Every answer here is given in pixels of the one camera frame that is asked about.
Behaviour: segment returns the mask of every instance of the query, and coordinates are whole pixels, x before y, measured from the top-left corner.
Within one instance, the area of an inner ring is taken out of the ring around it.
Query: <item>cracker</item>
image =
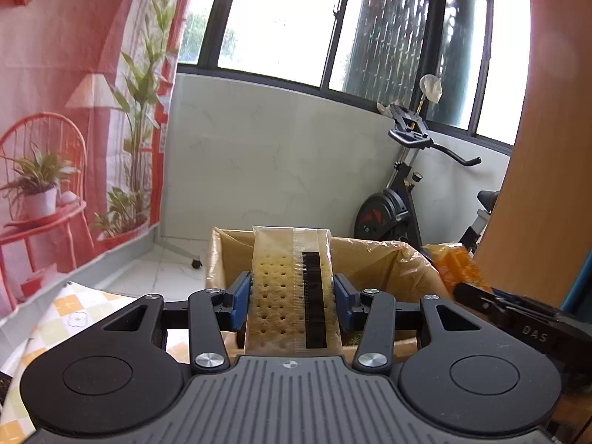
[[[286,356],[340,354],[329,231],[256,227],[255,235],[245,353]],[[327,342],[323,349],[306,347],[303,252],[319,253]]]

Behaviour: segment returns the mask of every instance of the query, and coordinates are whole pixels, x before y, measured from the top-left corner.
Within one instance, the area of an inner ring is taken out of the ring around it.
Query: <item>tree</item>
[[[185,31],[183,32],[183,42],[181,44],[181,51],[179,53],[179,61],[188,63],[197,62],[199,57],[199,50],[204,40],[205,27],[208,23],[208,14],[205,11],[201,13],[189,13],[187,22],[185,24]],[[236,48],[236,34],[232,28],[226,28],[224,32],[224,39],[222,41],[222,49],[220,55],[222,57],[232,57]]]

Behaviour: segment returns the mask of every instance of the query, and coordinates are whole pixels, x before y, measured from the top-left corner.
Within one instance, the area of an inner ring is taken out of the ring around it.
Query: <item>white flower pot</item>
[[[56,212],[57,187],[45,192],[25,195],[25,209],[29,220],[36,220]]]

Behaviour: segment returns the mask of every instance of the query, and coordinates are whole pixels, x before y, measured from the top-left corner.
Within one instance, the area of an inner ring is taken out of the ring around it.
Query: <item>exercise bike seat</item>
[[[490,190],[481,190],[477,194],[477,200],[480,201],[481,205],[485,207],[489,213],[492,213],[493,208],[495,207],[495,202],[497,201],[497,196],[500,194],[500,191],[492,192]]]

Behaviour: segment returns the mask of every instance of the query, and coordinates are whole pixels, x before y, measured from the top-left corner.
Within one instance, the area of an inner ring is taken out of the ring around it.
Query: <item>chair backrest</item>
[[[62,192],[72,191],[84,199],[84,172],[87,166],[87,149],[84,138],[74,123],[63,115],[40,112],[30,115],[11,126],[0,138],[0,187],[19,177],[15,171],[17,158],[33,156],[31,144],[44,154],[57,153],[62,160],[69,160],[79,170],[67,181],[61,182]],[[19,218],[22,197],[15,192],[3,191],[0,197],[8,198],[10,216]]]

